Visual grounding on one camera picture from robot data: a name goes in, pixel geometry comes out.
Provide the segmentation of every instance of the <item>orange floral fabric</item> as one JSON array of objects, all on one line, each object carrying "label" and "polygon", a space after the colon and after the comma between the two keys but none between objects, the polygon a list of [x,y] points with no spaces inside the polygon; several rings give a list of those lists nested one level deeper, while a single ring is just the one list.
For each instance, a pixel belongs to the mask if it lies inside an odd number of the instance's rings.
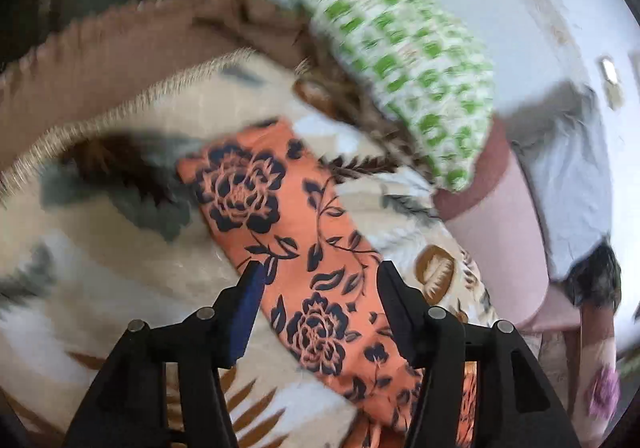
[{"label": "orange floral fabric", "polygon": [[373,421],[406,431],[422,373],[393,341],[376,287],[382,258],[289,124],[213,142],[179,161],[178,174],[236,269],[263,264],[262,311],[300,365]]}]

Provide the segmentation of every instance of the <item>green patterned cloth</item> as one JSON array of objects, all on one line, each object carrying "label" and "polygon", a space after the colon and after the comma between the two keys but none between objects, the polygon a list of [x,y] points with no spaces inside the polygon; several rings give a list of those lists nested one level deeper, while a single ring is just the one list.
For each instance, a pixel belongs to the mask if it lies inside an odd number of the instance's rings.
[{"label": "green patterned cloth", "polygon": [[302,8],[340,63],[402,120],[436,186],[472,180],[489,131],[493,73],[482,46],[435,0],[273,0]]}]

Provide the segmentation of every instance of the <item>fringed edge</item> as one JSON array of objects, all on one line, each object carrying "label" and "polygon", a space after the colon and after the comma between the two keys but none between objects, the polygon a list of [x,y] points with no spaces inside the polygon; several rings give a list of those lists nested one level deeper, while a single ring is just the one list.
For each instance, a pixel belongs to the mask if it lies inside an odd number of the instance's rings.
[{"label": "fringed edge", "polygon": [[98,117],[49,129],[28,152],[22,154],[8,169],[0,173],[0,202],[22,190],[38,175],[46,161],[59,156],[76,142],[110,130],[114,123],[127,116],[155,106],[161,97],[177,94],[195,82],[210,78],[226,66],[245,62],[253,53],[254,50],[249,48],[234,50],[159,81],[135,98]]}]

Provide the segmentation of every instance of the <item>white wall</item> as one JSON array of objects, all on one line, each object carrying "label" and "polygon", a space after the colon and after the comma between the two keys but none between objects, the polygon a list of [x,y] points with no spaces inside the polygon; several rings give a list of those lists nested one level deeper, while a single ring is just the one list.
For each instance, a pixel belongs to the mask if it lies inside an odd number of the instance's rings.
[{"label": "white wall", "polygon": [[[527,0],[440,0],[464,20],[487,46],[495,62],[495,108],[510,115],[536,103],[568,79],[558,50],[548,43],[527,10]],[[619,348],[640,340],[640,323],[632,314],[640,301],[635,250],[640,246],[640,103],[628,54],[640,50],[640,28],[623,0],[553,0],[565,18],[588,81],[600,98],[607,128],[613,181],[612,244],[623,269],[623,300],[616,316]],[[622,78],[626,105],[618,112],[605,106],[596,60],[609,55]]]}]

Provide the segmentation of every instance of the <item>metal screw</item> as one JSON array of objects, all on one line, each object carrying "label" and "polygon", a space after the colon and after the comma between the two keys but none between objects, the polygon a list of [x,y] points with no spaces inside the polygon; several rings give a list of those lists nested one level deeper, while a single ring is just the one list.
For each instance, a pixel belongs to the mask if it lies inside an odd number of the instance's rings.
[{"label": "metal screw", "polygon": [[442,307],[432,307],[429,309],[428,314],[434,320],[442,320],[447,315],[447,312]]},{"label": "metal screw", "polygon": [[127,325],[127,331],[130,333],[138,333],[145,328],[146,323],[142,320],[131,320]]},{"label": "metal screw", "polygon": [[200,320],[210,320],[215,314],[216,312],[213,310],[213,307],[201,307],[196,312],[196,316]]},{"label": "metal screw", "polygon": [[498,330],[501,333],[511,334],[513,332],[513,323],[508,322],[507,320],[500,320],[498,322]]}]

